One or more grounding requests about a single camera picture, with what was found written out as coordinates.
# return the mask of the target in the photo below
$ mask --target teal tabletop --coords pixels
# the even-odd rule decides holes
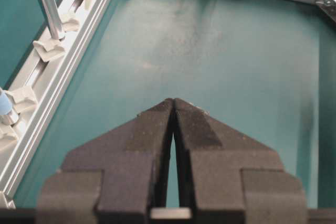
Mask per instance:
[[[36,0],[0,0],[0,85],[43,23]],[[19,186],[34,207],[65,154],[165,98],[267,144],[310,207],[336,206],[336,29],[286,0],[111,0]],[[178,206],[174,145],[167,206]]]

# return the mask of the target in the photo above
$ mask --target aluminum frame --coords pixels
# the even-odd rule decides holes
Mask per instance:
[[[336,22],[336,0],[292,1],[317,5]],[[31,85],[38,104],[33,112],[20,115],[21,124],[13,126],[19,140],[4,168],[0,168],[0,208],[15,207],[12,201],[14,193],[110,0],[92,0],[89,10],[85,10],[81,2],[82,0],[62,0],[58,7],[60,13],[75,9],[81,23],[79,31],[70,32],[62,42],[66,55],[46,64],[33,49],[10,85],[9,90]],[[50,33],[46,28],[39,39],[48,38]]]

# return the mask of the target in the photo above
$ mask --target blue object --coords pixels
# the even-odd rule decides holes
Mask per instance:
[[[13,108],[12,103],[8,99],[7,95],[2,92],[0,94],[0,115],[7,115]]]

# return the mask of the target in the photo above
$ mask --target metal rod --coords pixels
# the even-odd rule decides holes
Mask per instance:
[[[62,22],[59,17],[55,0],[38,0],[43,15],[47,21],[51,37],[53,39],[62,39],[65,32],[62,27]]]
[[[3,124],[13,125],[19,120],[19,115],[12,109],[6,115],[0,115]]]

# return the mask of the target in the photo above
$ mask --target green mat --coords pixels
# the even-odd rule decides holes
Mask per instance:
[[[112,0],[16,205],[35,206],[70,149],[180,97],[276,149],[310,207],[336,206],[335,41],[317,7],[291,1]],[[167,205],[178,206],[174,147]]]

